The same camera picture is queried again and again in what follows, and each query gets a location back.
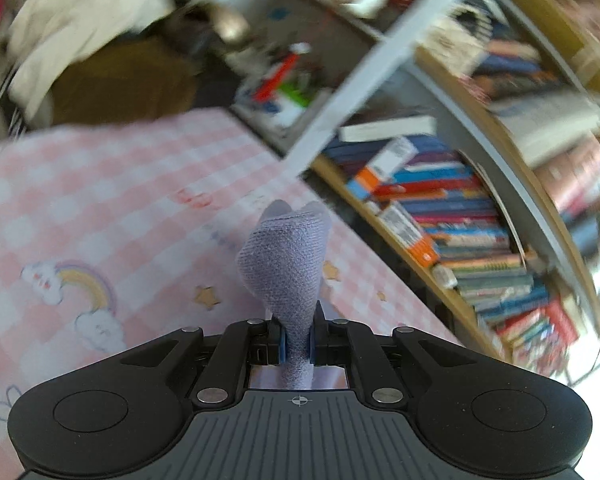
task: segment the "white shelf divider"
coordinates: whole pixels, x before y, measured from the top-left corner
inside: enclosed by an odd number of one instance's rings
[[[407,61],[429,26],[459,0],[417,0],[394,23],[349,77],[334,92],[285,157],[287,169],[299,174],[322,151],[344,123],[395,70]]]

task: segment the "pink checkered tablecloth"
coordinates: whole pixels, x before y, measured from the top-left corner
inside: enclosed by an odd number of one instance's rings
[[[181,326],[263,316],[234,258],[276,198],[317,199],[219,109],[0,146],[0,480],[22,470],[6,432],[21,392]],[[338,218],[324,277],[343,317],[455,341]]]

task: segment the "screw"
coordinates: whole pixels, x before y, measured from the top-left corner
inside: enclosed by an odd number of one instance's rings
[[[382,404],[395,404],[396,402],[400,402],[404,397],[402,392],[395,388],[378,388],[371,396],[376,402],[381,402]]]
[[[205,388],[198,392],[198,400],[206,404],[217,404],[226,400],[229,394],[222,388]]]

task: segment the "white book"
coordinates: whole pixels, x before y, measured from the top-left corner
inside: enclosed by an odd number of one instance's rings
[[[411,135],[436,134],[436,119],[428,115],[373,121],[341,126],[338,136],[343,142],[368,142]]]
[[[536,168],[600,127],[600,108],[588,96],[560,90],[492,103],[530,168]]]

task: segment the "red book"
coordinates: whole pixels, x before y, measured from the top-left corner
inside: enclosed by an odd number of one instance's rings
[[[560,335],[560,339],[567,345],[573,344],[578,340],[576,331],[571,319],[562,309],[559,298],[553,298],[549,304],[544,307],[544,314],[554,326],[555,331]]]
[[[498,218],[496,211],[475,211],[459,213],[426,213],[411,215],[419,224],[466,224],[475,220],[492,220]]]
[[[513,341],[540,320],[542,309],[536,308],[510,317],[496,327],[496,334],[504,341]]]
[[[454,178],[449,180],[425,180],[406,184],[382,184],[376,187],[374,195],[378,198],[397,193],[421,193],[436,189],[482,189],[482,182],[476,175],[471,178]]]

